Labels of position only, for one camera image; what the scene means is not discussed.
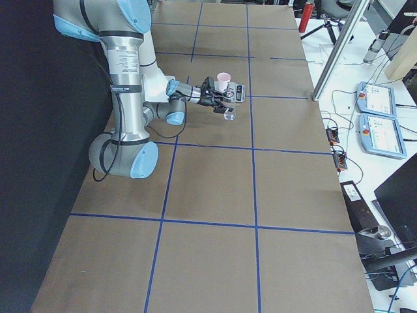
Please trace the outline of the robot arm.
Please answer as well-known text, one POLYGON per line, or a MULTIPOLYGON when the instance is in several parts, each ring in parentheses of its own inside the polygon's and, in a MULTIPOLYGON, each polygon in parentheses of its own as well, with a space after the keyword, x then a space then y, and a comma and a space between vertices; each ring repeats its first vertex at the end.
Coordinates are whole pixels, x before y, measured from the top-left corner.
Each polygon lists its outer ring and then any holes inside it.
POLYGON ((244 100, 239 84, 206 78, 192 86, 159 69, 146 1, 55 1, 53 18, 62 35, 100 43, 108 60, 115 128, 89 148, 92 166, 104 175, 144 179, 154 171, 158 147, 146 131, 152 120, 181 125, 188 102, 229 115, 244 100))

